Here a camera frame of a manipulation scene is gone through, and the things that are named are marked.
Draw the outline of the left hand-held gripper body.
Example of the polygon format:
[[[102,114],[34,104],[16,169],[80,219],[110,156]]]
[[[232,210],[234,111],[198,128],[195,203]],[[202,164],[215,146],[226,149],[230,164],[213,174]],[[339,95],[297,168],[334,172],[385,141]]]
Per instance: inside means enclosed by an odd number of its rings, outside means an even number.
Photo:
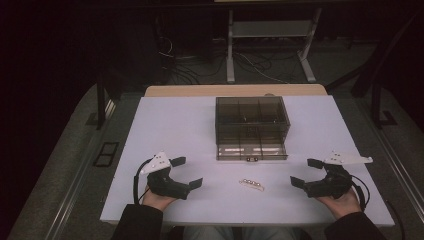
[[[177,182],[170,177],[173,168],[170,160],[166,153],[161,151],[146,160],[139,173],[147,175],[147,185],[153,193],[186,200],[191,191],[189,184]]]

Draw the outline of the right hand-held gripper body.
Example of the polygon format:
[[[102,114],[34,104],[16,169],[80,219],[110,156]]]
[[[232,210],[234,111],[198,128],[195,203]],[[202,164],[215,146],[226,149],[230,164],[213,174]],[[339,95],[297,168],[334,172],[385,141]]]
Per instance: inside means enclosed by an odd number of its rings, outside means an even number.
[[[332,151],[328,157],[320,161],[324,163],[322,169],[325,170],[326,176],[319,181],[306,182],[303,190],[308,197],[339,198],[353,185],[352,175],[344,168],[344,165],[368,164],[373,162],[373,158]]]

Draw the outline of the person's left hand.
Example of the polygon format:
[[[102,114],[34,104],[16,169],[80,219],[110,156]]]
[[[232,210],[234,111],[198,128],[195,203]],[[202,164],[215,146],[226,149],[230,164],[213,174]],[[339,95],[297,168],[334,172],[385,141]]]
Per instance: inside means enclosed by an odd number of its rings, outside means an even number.
[[[164,211],[174,201],[175,198],[157,195],[153,193],[149,187],[146,187],[141,204]]]

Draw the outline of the person's right hand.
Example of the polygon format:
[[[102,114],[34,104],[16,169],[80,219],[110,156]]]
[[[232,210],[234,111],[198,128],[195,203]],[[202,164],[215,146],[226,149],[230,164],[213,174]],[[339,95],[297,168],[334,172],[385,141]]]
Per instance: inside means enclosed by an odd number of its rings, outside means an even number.
[[[361,212],[359,201],[353,189],[337,199],[326,196],[318,197],[317,200],[329,209],[336,220],[352,213]]]

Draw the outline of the transparent drawer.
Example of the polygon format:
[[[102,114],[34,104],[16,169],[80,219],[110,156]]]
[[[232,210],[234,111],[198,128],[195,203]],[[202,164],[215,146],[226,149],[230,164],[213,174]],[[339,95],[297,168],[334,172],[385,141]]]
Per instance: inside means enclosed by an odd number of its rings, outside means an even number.
[[[287,158],[286,149],[281,144],[223,144],[217,147],[217,159],[221,161],[257,162]]]

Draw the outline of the smoked transparent drawer box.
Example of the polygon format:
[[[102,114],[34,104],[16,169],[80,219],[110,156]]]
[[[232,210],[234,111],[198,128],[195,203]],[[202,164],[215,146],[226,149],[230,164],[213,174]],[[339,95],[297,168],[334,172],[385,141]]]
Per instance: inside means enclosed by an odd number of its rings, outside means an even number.
[[[282,97],[217,97],[216,146],[223,144],[281,144],[290,129]]]

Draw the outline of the black metal stand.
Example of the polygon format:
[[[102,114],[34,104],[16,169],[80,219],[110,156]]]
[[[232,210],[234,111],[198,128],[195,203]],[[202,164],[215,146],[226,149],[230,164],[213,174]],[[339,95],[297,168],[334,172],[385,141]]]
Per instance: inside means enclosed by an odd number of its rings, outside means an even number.
[[[90,115],[86,124],[100,130],[106,122],[110,104],[119,100],[121,94],[122,85],[115,74],[99,73],[96,76],[97,112]]]
[[[371,90],[371,119],[381,128],[393,124],[380,119],[381,92],[388,90],[424,132],[424,5],[406,15],[400,26],[377,46],[362,65],[325,86],[327,92],[358,77],[353,97]]]

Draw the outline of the grey metal stand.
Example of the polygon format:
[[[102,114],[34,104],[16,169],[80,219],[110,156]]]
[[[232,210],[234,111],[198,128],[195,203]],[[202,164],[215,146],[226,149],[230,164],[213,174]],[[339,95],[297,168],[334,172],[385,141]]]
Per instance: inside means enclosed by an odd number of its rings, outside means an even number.
[[[305,43],[297,52],[299,63],[306,80],[314,83],[316,78],[308,62],[308,54],[313,42],[315,31],[321,16],[322,9],[314,10],[310,20],[280,20],[280,21],[235,21],[234,11],[228,15],[228,37],[226,56],[226,76],[228,83],[235,82],[233,40],[236,38],[280,38],[304,37]]]

